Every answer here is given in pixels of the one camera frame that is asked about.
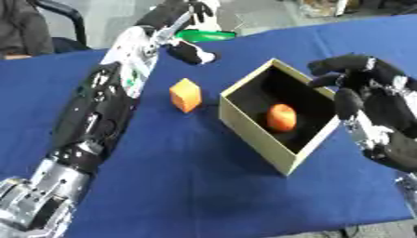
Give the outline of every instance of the green object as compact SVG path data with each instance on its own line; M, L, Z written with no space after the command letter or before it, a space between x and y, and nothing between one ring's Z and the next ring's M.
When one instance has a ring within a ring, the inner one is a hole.
M223 41L236 38L232 32L204 32L198 30L182 30L176 34L177 37L189 42Z

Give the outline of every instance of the wire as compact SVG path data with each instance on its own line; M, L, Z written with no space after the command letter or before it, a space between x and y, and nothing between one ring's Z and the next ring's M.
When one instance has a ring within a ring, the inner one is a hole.
M360 232L359 226L356 226L355 232L350 236L350 238L355 238Z
M359 232L360 232L359 226L355 226L355 231L351 235L349 235L347 231L345 232L339 231L339 234L342 236L342 238L355 238L359 234ZM332 238L332 236L328 234L326 231L323 231L320 234L323 235L325 238Z

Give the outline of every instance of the black cable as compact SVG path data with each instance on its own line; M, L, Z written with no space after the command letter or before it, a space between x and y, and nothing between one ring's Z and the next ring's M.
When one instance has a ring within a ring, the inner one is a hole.
M349 234L349 232L347 232L347 229L340 229L338 230L338 232L342 238L355 238L360 232L359 226L355 226L355 228L356 229L352 234ZM331 235L329 235L326 231L323 231L320 234L322 234L326 238L331 238Z

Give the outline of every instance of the chair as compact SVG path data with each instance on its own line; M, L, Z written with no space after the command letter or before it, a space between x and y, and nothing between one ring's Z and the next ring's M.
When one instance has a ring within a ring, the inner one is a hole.
M75 37L77 43L79 43L81 46L87 47L87 37L86 37L86 27L84 24L83 16L77 11L76 9L66 6L62 3L55 2L53 0L28 0L29 3L33 4L34 6L43 8L45 10L51 11L53 13L62 15L66 18L69 18L73 25L75 30Z
M387 0L381 0L378 8L382 9L385 8L385 3ZM405 14L410 14L410 13L416 13L417 12L417 2L413 1L413 0L402 0L399 1L402 4L406 5L405 7L403 7L402 9L398 10L397 12L395 12L393 14L393 16L395 15L405 15Z

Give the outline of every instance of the robot forearm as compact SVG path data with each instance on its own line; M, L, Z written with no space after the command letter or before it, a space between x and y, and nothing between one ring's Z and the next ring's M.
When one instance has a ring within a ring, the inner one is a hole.
M149 26L133 26L117 38L72 94L53 130L51 149L34 175L0 183L0 237L62 237L99 166L127 129L161 46L173 47L172 55L192 64L216 59L175 39L175 32L193 16L193 7L201 7L197 1L179 2L183 13L169 16L168 25L151 31Z

